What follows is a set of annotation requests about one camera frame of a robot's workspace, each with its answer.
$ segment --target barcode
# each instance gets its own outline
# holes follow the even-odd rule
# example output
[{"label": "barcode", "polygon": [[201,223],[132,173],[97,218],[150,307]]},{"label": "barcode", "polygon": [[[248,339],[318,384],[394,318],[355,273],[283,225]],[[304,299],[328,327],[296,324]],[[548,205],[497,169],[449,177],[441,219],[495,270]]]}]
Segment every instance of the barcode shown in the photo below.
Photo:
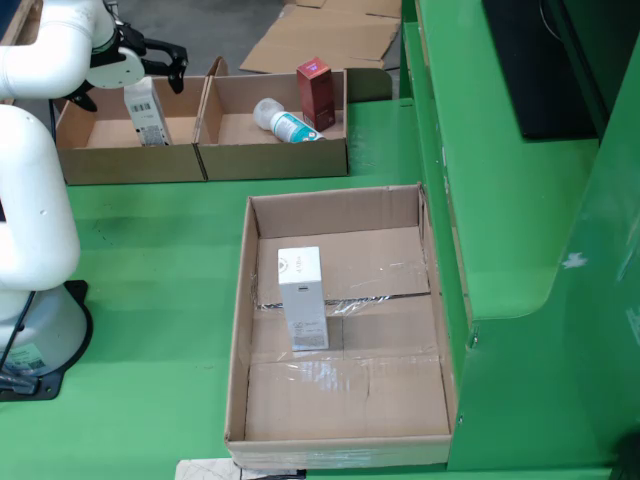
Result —
[{"label": "barcode", "polygon": [[297,347],[323,347],[324,337],[322,335],[316,337],[293,337],[293,344]]},{"label": "barcode", "polygon": [[46,367],[46,365],[44,364],[41,358],[39,358],[35,362],[29,362],[29,368],[31,370],[38,370],[39,368],[44,368],[44,367]]},{"label": "barcode", "polygon": [[144,112],[145,110],[151,110],[151,104],[150,103],[143,103],[142,105],[134,105],[131,108],[135,113]]}]

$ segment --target red box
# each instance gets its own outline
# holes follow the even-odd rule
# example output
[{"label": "red box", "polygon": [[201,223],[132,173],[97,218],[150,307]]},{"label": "red box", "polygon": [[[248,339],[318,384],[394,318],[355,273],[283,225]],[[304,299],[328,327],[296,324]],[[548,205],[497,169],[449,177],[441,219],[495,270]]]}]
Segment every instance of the red box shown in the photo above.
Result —
[{"label": "red box", "polygon": [[319,132],[336,123],[331,68],[318,57],[298,67],[304,121]]}]

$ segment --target gray floor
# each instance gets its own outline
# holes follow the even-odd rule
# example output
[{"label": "gray floor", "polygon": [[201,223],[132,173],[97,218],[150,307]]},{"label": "gray floor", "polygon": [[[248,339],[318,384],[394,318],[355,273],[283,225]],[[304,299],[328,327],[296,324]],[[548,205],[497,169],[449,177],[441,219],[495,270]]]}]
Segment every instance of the gray floor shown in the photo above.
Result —
[{"label": "gray floor", "polygon": [[[187,48],[190,61],[187,75],[206,74],[220,55],[229,64],[230,75],[247,74],[238,67],[281,10],[282,0],[119,0],[122,20],[145,37]],[[384,60],[397,92],[400,35]],[[49,124],[46,102],[29,100],[17,105]]]}]

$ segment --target open cardboard box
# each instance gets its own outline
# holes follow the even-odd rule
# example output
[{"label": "open cardboard box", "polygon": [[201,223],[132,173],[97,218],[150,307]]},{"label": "open cardboard box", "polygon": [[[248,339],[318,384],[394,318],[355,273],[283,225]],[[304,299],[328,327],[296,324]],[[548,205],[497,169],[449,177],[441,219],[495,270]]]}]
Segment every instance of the open cardboard box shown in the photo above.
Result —
[{"label": "open cardboard box", "polygon": [[197,148],[209,180],[344,176],[347,156],[347,102],[391,98],[386,72],[360,69],[333,72],[336,124],[327,140],[283,143],[253,119],[263,98],[274,98],[302,119],[295,73],[226,76],[220,64],[210,78],[197,132]]},{"label": "open cardboard box", "polygon": [[93,89],[98,107],[87,112],[67,102],[57,125],[62,172],[69,185],[202,182],[195,134],[208,77],[185,77],[176,95],[166,78],[154,78],[173,145],[142,147],[122,89]]},{"label": "open cardboard box", "polygon": [[[420,186],[249,199],[225,430],[236,463],[447,461],[457,399],[432,244]],[[279,305],[278,249],[303,246],[320,247],[328,350],[292,352]]]}]

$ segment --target white product box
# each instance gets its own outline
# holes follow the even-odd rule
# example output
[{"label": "white product box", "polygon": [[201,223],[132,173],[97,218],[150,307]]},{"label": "white product box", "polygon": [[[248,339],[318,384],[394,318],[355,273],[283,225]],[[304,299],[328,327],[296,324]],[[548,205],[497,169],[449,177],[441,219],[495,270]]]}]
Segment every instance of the white product box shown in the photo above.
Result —
[{"label": "white product box", "polygon": [[151,77],[124,87],[124,103],[142,146],[173,144]]},{"label": "white product box", "polygon": [[278,283],[293,351],[329,348],[320,249],[278,250]]}]

